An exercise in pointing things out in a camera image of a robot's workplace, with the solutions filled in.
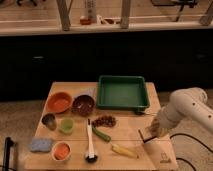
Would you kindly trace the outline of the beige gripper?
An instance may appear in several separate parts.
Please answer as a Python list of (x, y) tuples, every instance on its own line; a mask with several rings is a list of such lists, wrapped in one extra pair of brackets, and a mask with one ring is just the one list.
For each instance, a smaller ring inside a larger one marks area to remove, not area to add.
[(160, 122), (157, 119), (154, 119), (149, 127), (149, 131), (152, 136), (156, 136), (157, 138), (164, 137), (169, 130), (160, 125)]

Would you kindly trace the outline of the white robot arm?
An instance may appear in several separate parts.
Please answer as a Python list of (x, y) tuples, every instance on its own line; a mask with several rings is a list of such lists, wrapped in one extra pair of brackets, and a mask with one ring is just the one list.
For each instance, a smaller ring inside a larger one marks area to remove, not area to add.
[(163, 137), (180, 121), (189, 117), (213, 134), (213, 109), (207, 106), (207, 93), (198, 87), (179, 89), (170, 94), (169, 102), (154, 117), (149, 131)]

